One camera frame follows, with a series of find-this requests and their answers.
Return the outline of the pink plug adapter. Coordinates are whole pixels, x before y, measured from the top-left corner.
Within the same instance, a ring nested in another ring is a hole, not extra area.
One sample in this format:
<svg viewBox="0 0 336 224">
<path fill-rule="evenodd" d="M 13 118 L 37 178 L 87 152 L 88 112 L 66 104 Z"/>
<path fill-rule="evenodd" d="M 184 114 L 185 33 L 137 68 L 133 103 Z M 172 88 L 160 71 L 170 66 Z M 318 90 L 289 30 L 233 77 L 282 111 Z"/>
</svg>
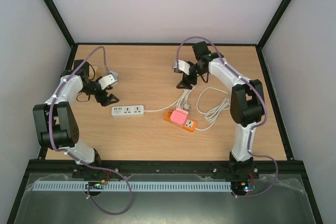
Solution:
<svg viewBox="0 0 336 224">
<path fill-rule="evenodd" d="M 170 115 L 170 120 L 173 124 L 184 126 L 188 118 L 188 111 L 176 108 Z"/>
</svg>

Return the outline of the white power strip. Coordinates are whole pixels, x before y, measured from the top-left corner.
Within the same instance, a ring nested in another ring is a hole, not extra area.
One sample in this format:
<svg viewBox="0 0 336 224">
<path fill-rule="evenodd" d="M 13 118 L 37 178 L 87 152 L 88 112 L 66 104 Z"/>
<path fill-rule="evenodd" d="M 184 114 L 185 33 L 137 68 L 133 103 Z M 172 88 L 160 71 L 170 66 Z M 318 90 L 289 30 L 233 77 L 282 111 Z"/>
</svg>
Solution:
<svg viewBox="0 0 336 224">
<path fill-rule="evenodd" d="M 114 118 L 143 116 L 144 106 L 143 105 L 113 106 L 111 109 L 111 115 Z"/>
</svg>

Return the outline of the wooden cube plug adapter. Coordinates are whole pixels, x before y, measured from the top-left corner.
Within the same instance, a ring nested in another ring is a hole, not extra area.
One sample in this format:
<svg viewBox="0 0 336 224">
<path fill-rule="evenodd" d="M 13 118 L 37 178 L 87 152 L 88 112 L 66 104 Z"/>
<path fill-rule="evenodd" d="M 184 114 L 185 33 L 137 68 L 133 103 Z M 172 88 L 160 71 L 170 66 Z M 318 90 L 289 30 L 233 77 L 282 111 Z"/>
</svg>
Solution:
<svg viewBox="0 0 336 224">
<path fill-rule="evenodd" d="M 97 66 L 90 66 L 90 78 L 94 78 L 97 76 L 98 67 Z"/>
</svg>

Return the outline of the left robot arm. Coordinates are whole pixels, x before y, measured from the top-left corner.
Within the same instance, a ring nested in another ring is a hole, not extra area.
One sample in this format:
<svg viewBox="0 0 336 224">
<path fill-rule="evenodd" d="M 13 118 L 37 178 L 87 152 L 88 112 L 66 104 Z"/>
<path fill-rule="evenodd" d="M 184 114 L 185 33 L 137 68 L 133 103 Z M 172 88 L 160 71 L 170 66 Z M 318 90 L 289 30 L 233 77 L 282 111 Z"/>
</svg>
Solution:
<svg viewBox="0 0 336 224">
<path fill-rule="evenodd" d="M 109 106 L 119 99 L 108 91 L 118 82 L 118 74 L 107 74 L 96 80 L 89 79 L 90 64 L 75 61 L 75 69 L 65 70 L 53 95 L 43 104 L 33 108 L 33 117 L 38 143 L 56 152 L 69 155 L 78 165 L 100 166 L 98 151 L 80 139 L 80 131 L 71 104 L 80 93 L 94 96 L 101 106 Z"/>
</svg>

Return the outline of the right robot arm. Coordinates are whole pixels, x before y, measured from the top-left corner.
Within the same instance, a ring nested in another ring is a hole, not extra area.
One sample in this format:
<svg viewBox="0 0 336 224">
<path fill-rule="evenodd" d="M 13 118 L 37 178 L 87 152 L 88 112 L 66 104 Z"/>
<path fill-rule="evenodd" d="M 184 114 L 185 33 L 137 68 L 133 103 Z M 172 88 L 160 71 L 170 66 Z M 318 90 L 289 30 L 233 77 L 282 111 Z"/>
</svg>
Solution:
<svg viewBox="0 0 336 224">
<path fill-rule="evenodd" d="M 251 80 L 234 69 L 226 58 L 214 47 L 211 52 L 208 41 L 192 46 L 196 63 L 176 59 L 173 63 L 175 72 L 182 73 L 182 80 L 176 86 L 180 89 L 191 89 L 197 84 L 197 78 L 211 74 L 231 89 L 230 114 L 236 123 L 234 146 L 229 154 L 228 169 L 232 176 L 242 177 L 253 163 L 251 147 L 257 127 L 267 120 L 267 109 L 264 99 L 263 85 L 258 79 Z"/>
</svg>

